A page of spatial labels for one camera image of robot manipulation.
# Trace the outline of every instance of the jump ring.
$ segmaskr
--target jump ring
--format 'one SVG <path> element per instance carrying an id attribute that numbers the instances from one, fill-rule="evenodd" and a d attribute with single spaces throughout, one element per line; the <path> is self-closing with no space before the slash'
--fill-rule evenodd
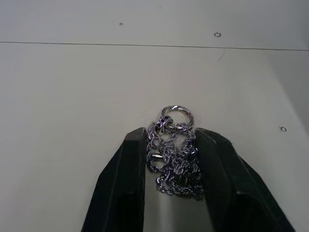
<path id="1" fill-rule="evenodd" d="M 170 111 L 178 111 L 178 112 L 184 113 L 185 115 L 187 115 L 189 117 L 190 122 L 188 124 L 185 124 L 185 125 L 183 123 L 178 124 L 178 125 L 166 125 L 166 128 L 168 128 L 168 130 L 170 130 L 170 131 L 187 131 L 187 130 L 189 130 L 190 128 L 193 127 L 194 117 L 187 108 L 185 108 L 183 106 L 179 106 L 179 105 L 167 106 L 162 110 L 161 115 L 165 116 L 165 114 L 167 112 L 170 112 Z"/>
<path id="2" fill-rule="evenodd" d="M 163 127 L 165 127 L 167 125 L 170 125 L 173 122 L 174 121 L 173 121 L 173 119 L 170 116 L 168 116 L 168 115 L 162 116 L 158 120 L 158 122 L 156 123 L 154 130 L 155 130 L 155 132 L 159 133 Z"/>

